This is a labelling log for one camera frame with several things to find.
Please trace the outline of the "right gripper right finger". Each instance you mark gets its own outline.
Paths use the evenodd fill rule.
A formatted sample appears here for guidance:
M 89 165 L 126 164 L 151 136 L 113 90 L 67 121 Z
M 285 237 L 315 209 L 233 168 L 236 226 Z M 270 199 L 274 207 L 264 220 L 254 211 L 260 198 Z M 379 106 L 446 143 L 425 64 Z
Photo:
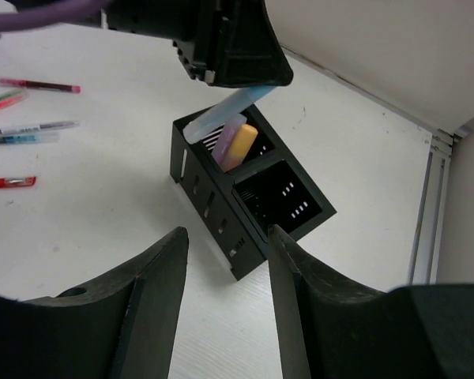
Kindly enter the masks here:
M 474 284 L 358 283 L 269 228 L 286 378 L 474 378 Z

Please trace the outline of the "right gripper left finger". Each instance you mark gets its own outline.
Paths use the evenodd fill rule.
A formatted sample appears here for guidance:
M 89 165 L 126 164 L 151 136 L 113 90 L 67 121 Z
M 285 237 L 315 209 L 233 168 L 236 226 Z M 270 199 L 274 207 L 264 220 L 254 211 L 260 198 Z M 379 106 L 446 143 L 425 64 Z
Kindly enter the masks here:
M 186 282 L 178 227 L 55 297 L 0 296 L 0 378 L 165 378 Z

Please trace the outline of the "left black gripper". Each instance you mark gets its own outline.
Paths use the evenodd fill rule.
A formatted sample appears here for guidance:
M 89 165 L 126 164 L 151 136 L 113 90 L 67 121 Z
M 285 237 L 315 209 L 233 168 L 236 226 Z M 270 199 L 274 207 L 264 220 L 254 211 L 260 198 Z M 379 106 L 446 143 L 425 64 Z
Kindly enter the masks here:
M 169 39 L 193 80 L 221 88 L 292 82 L 264 1 L 113 1 L 104 12 L 111 30 Z

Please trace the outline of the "orange yellow eraser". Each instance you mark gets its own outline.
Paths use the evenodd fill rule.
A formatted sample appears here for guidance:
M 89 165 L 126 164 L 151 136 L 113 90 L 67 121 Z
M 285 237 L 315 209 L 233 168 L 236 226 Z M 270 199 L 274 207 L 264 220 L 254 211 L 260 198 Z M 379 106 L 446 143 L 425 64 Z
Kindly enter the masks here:
M 212 150 L 212 157 L 223 172 L 241 165 L 258 136 L 258 130 L 246 123 L 247 118 L 237 114 L 224 124 Z

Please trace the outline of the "black two-compartment organizer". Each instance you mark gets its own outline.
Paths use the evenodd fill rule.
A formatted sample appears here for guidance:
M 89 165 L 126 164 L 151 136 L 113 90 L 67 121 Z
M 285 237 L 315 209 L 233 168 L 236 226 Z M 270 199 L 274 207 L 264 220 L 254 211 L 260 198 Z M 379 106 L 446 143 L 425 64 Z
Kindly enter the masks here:
M 237 280 L 266 261 L 270 225 L 298 241 L 337 212 L 259 109 L 251 106 L 243 114 L 258 136 L 243 163 L 228 172 L 212 156 L 220 129 L 196 144 L 184 138 L 198 112 L 174 120 L 171 133 L 170 175 Z

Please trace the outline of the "maroon pen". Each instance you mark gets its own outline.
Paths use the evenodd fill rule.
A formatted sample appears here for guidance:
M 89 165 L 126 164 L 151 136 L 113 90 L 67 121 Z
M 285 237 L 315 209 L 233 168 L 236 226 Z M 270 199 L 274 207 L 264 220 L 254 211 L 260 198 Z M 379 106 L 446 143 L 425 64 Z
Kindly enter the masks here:
M 56 83 L 48 83 L 48 82 L 42 82 L 42 81 L 29 81 L 29 80 L 22 80 L 22 79 L 7 78 L 7 77 L 0 77 L 0 86 L 70 92 L 70 93 L 76 93 L 76 94 L 81 92 L 81 87 L 78 85 L 56 84 Z

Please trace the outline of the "red gel pen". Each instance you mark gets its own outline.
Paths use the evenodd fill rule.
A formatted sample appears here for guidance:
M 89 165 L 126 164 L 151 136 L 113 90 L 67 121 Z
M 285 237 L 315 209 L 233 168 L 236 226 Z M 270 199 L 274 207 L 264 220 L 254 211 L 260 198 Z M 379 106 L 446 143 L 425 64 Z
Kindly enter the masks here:
M 0 178 L 0 190 L 32 187 L 36 184 L 36 176 L 22 178 Z

